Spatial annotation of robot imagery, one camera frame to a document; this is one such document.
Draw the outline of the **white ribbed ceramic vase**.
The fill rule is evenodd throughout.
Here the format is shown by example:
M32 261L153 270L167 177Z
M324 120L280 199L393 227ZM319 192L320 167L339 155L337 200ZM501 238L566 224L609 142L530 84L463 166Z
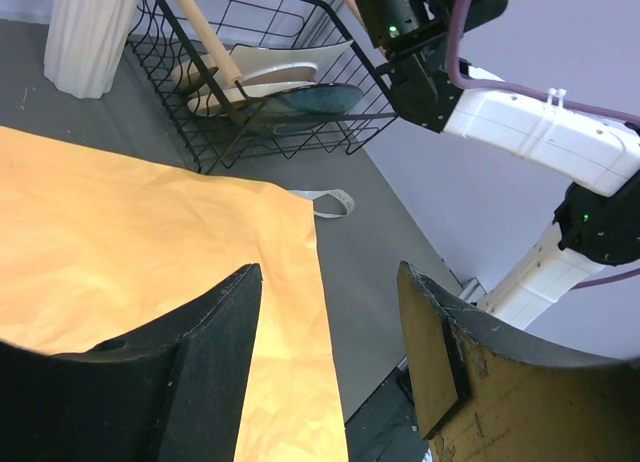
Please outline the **white ribbed ceramic vase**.
M44 76L78 99L108 93L138 0L54 0Z

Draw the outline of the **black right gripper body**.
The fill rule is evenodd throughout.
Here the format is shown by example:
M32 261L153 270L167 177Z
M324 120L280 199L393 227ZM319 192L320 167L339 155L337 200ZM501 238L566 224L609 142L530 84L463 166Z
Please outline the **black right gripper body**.
M465 33L500 17L508 0L354 0L374 46L391 62L422 53L449 62Z

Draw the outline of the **teal round plate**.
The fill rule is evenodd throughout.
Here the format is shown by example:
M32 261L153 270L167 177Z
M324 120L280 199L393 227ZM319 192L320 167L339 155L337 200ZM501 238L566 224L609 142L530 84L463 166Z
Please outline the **teal round plate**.
M362 98L359 87L344 83L314 84L280 92L267 98L259 116L270 122L258 124L256 130L268 135L306 132L322 124L313 117L322 116L333 122Z

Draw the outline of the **orange wrapping paper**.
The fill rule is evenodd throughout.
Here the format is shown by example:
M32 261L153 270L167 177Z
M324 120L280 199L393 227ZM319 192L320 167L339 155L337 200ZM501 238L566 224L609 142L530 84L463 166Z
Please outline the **orange wrapping paper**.
M1 338L83 352L262 271L235 457L344 461L312 203L11 128L1 131Z

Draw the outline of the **white printed ribbon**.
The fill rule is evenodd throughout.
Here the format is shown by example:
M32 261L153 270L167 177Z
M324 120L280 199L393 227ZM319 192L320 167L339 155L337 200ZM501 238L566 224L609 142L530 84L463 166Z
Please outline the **white printed ribbon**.
M290 193L311 201L314 216L320 219L348 217L356 207L354 198L342 189L290 190Z

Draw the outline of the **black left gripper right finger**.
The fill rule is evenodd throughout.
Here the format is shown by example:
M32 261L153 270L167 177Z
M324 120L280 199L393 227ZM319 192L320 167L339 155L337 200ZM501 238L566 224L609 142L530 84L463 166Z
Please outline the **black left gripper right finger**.
M418 428L437 461L635 461L639 364L533 336L397 273Z

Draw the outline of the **beige round plate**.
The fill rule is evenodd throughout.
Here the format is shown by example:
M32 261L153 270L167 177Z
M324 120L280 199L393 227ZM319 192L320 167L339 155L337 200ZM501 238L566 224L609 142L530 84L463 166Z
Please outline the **beige round plate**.
M318 66L311 62L280 64L250 73L241 83L246 96L233 84L224 83L221 90L234 106L242 106L253 98L262 98L278 92L315 84ZM212 89L205 84L187 101L188 109L197 116L211 117L222 110L222 103Z

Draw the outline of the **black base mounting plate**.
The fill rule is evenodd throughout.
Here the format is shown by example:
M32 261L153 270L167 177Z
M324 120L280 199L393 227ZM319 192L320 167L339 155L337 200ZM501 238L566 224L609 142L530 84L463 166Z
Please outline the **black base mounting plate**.
M345 423L348 457L358 461L432 461L418 430L407 358Z

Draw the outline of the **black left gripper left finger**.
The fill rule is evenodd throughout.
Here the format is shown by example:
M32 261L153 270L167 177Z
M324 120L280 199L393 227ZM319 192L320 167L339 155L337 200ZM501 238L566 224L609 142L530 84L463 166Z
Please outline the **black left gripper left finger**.
M198 298L84 353L1 347L5 461L230 461L261 306L240 267Z

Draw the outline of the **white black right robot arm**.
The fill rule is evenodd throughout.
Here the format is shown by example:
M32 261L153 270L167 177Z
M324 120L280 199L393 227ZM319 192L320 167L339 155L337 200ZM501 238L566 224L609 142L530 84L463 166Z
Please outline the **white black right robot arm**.
M509 83L460 56L464 34L508 0L347 0L385 63L403 120L482 142L568 177L535 246L478 307L525 328L607 266L639 258L639 120L562 89Z

